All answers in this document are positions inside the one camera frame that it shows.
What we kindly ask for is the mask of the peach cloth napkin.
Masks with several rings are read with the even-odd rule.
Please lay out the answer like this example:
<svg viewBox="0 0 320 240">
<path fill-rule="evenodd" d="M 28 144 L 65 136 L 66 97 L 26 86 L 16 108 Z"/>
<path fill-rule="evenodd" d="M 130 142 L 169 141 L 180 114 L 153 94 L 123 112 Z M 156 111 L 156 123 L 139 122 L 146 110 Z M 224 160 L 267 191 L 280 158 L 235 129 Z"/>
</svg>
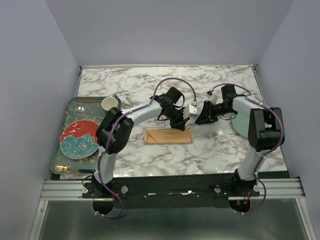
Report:
<svg viewBox="0 0 320 240">
<path fill-rule="evenodd" d="M 192 127 L 184 131 L 171 128 L 148 127 L 144 129 L 144 142 L 147 145 L 183 145 L 193 141 Z"/>
</svg>

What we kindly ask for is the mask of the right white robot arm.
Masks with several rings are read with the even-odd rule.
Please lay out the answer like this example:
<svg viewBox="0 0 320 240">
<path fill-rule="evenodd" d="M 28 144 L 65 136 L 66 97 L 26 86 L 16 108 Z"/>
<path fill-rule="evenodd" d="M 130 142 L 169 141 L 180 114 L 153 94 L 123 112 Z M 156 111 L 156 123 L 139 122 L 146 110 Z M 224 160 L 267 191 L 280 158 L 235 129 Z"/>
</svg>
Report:
<svg viewBox="0 0 320 240">
<path fill-rule="evenodd" d="M 195 124 L 213 124 L 225 114 L 240 113 L 249 118 L 247 139 L 250 148 L 230 183 L 230 191 L 236 196 L 241 196 L 247 192 L 248 185 L 257 182 L 258 172 L 267 155 L 284 143 L 282 110 L 250 99 L 249 96 L 252 94 L 249 90 L 247 95 L 238 94 L 235 89 L 236 84 L 222 83 L 218 86 L 221 87 L 222 102 L 205 101 Z"/>
</svg>

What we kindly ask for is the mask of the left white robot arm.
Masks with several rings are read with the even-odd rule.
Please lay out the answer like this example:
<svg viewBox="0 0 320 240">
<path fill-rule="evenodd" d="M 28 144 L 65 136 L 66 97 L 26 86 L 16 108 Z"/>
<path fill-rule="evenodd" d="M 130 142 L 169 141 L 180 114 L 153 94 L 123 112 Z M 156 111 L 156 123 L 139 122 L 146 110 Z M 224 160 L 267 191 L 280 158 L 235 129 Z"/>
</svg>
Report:
<svg viewBox="0 0 320 240">
<path fill-rule="evenodd" d="M 164 116 L 169 120 L 172 129 L 184 131 L 190 119 L 185 116 L 185 108 L 177 106 L 177 102 L 185 96 L 175 87 L 167 93 L 154 95 L 149 102 L 125 110 L 113 107 L 108 110 L 96 131 L 99 157 L 94 178 L 93 191 L 101 198 L 107 197 L 111 191 L 109 182 L 113 179 L 117 155 L 124 149 L 130 138 L 132 129 L 153 118 Z"/>
</svg>

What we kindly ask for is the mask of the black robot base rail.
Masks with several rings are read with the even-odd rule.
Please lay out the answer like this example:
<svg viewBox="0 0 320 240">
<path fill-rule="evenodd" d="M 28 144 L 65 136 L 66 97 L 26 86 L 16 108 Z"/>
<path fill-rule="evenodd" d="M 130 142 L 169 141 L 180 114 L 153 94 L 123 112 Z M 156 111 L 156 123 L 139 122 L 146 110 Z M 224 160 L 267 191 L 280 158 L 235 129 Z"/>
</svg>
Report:
<svg viewBox="0 0 320 240">
<path fill-rule="evenodd" d="M 83 198 L 125 209 L 228 208 L 260 196 L 256 180 L 244 181 L 234 173 L 115 177 L 106 190 L 96 179 L 83 186 Z"/>
</svg>

